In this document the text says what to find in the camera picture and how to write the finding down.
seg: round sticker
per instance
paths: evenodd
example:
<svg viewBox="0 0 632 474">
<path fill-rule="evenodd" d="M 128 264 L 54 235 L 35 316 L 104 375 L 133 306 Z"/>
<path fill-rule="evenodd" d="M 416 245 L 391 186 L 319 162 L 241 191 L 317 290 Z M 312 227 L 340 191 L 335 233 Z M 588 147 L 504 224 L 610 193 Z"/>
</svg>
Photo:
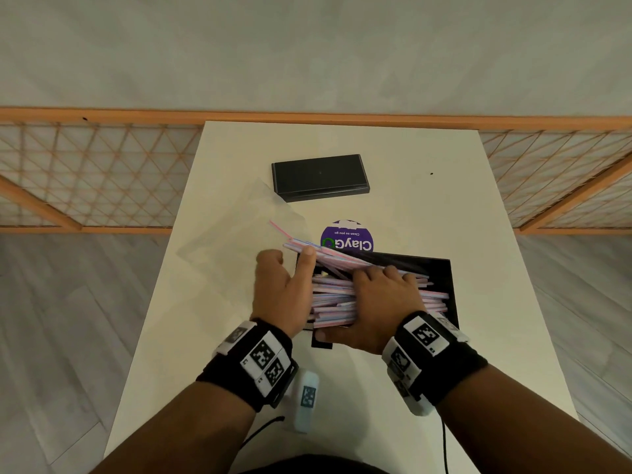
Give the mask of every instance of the round sticker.
<svg viewBox="0 0 632 474">
<path fill-rule="evenodd" d="M 320 246 L 339 250 L 373 251 L 373 237 L 360 223 L 342 219 L 325 228 L 320 235 Z"/>
</svg>

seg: cord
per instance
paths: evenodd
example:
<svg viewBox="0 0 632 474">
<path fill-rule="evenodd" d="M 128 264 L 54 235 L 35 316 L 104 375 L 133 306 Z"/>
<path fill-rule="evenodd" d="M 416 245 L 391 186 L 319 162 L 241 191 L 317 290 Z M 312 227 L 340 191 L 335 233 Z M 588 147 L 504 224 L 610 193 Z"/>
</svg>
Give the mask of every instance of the cord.
<svg viewBox="0 0 632 474">
<path fill-rule="evenodd" d="M 443 466 L 446 469 L 446 474 L 449 474 L 447 471 L 446 423 L 443 421 L 441 421 L 441 429 L 443 430 Z"/>
<path fill-rule="evenodd" d="M 241 443 L 240 449 L 245 446 L 246 444 L 248 444 L 253 437 L 255 437 L 257 434 L 259 434 L 262 430 L 264 430 L 266 427 L 268 427 L 270 424 L 275 423 L 275 422 L 282 422 L 285 421 L 285 416 L 279 416 L 277 418 L 274 419 L 270 419 L 267 423 L 265 423 L 263 426 L 261 426 L 259 429 L 257 429 L 256 431 L 254 431 L 248 439 L 246 439 L 244 442 Z"/>
</svg>

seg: transparent plastic sheet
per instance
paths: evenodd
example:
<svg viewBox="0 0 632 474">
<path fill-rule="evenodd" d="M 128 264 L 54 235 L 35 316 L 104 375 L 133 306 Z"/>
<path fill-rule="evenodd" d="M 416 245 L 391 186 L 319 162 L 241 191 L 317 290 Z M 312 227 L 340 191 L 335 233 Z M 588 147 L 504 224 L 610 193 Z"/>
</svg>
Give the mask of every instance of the transparent plastic sheet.
<svg viewBox="0 0 632 474">
<path fill-rule="evenodd" d="M 269 221 L 292 236 L 310 238 L 305 219 L 257 179 L 242 190 L 217 223 L 180 248 L 178 255 L 204 274 L 229 302 L 250 305 L 259 251 L 282 250 L 284 266 L 294 273 L 296 254 L 282 247 L 286 238 Z"/>
</svg>

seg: person's right hand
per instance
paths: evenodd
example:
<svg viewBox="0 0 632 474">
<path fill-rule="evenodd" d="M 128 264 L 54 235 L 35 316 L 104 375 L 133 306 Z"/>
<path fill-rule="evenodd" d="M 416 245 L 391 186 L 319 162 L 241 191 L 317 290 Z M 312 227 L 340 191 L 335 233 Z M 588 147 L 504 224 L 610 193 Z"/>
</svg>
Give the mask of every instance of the person's right hand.
<svg viewBox="0 0 632 474">
<path fill-rule="evenodd" d="M 381 355 L 399 323 L 415 311 L 425 311 L 413 274 L 402 278 L 395 266 L 370 267 L 353 272 L 358 318 L 350 327 L 326 327 L 316 331 L 316 340 L 338 342 Z"/>
</svg>

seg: open black box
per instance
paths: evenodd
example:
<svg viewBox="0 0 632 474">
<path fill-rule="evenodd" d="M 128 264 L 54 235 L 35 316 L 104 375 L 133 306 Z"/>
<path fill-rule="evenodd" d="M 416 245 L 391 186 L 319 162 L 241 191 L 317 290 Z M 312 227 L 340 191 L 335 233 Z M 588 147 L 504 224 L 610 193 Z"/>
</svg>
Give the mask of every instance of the open black box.
<svg viewBox="0 0 632 474">
<path fill-rule="evenodd" d="M 433 286 L 429 286 L 427 288 L 429 291 L 438 291 L 440 293 L 447 293 L 450 295 L 449 299 L 444 300 L 447 306 L 447 312 L 443 314 L 452 324 L 459 327 L 459 318 L 456 311 L 456 298 L 454 296 L 454 284 L 452 280 L 452 265 L 450 264 L 449 259 L 423 258 L 421 256 L 375 253 L 372 251 L 332 249 L 378 266 L 393 265 L 400 270 L 428 275 L 430 277 L 429 280 L 434 283 Z M 327 271 L 329 274 L 337 277 L 330 270 L 321 266 L 316 266 L 314 274 L 320 274 L 322 271 Z M 312 336 L 313 348 L 331 349 L 331 346 L 332 345 L 328 342 L 316 341 L 316 339 Z"/>
</svg>

